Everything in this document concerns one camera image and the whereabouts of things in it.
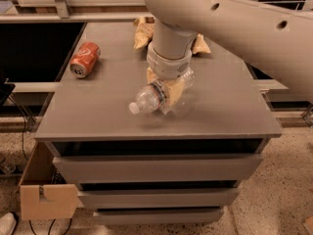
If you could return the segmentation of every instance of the white shoe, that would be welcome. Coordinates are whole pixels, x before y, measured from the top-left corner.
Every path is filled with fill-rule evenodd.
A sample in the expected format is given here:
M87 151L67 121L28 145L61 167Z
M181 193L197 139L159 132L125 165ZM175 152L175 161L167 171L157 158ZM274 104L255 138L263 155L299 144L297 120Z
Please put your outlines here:
M0 235L12 235L17 221L12 213L6 213L0 218Z

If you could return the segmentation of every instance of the red object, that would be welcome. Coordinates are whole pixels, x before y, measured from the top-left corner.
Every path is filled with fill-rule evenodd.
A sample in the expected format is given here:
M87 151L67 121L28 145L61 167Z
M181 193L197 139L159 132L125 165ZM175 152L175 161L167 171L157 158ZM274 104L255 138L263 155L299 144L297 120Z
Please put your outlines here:
M93 42L84 42L69 62L70 71L79 78L84 78L94 68L100 57L100 48Z

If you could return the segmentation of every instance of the gray tabletop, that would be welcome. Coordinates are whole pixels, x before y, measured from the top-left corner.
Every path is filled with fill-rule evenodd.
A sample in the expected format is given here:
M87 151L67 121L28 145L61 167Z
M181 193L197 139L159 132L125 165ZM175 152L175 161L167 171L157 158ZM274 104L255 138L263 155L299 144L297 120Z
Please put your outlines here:
M128 104L146 84L146 49L134 50L132 23L90 23L77 45L97 43L102 56L78 79L67 70L35 134L37 141L273 137L281 127L245 63L209 42L194 57L196 81L178 114L133 116Z

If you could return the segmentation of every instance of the floor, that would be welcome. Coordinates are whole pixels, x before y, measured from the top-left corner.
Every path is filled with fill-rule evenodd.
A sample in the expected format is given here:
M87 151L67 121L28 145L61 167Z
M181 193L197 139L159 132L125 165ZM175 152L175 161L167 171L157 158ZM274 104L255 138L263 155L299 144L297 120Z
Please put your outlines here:
M25 164L22 154L22 127L19 118L2 118L0 152L16 164ZM29 156L34 140L24 135ZM272 139L263 152L264 161L253 176L241 185L232 206L224 208L218 222L160 225L102 226L92 212L77 209L67 234L214 234L214 235L305 235L303 221L313 215L313 129L284 128L280 138ZM0 216L20 214L18 177L0 178ZM33 221L36 234L47 234L52 220ZM68 220L58 219L52 235L64 234ZM32 234L27 221L19 221L15 234Z

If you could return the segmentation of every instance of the desk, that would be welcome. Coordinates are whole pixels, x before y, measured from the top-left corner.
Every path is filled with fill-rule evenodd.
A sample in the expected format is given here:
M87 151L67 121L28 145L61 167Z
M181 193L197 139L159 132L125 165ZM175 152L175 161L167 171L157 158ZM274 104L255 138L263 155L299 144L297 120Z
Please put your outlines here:
M146 82L146 50L133 50L132 23L90 23L77 45L102 56L85 79L67 67L35 134L54 164L104 224L210 222L281 135L245 63L209 42L194 57L195 85L180 114L133 116Z

